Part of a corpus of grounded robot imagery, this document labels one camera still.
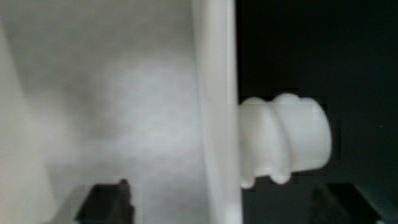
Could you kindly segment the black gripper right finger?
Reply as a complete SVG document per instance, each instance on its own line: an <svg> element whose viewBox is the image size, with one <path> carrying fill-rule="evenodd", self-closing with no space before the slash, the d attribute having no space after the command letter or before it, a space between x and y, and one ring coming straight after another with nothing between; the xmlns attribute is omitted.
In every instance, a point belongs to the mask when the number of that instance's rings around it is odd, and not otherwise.
<svg viewBox="0 0 398 224"><path fill-rule="evenodd" d="M311 224L376 224L380 215L352 184L316 184L311 199Z"/></svg>

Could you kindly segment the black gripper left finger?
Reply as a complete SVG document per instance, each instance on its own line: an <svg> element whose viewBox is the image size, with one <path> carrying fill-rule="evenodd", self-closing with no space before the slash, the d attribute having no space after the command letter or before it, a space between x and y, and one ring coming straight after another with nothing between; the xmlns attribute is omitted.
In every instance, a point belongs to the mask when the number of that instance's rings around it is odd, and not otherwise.
<svg viewBox="0 0 398 224"><path fill-rule="evenodd" d="M96 184L74 216L78 224L135 224L131 188L128 180Z"/></svg>

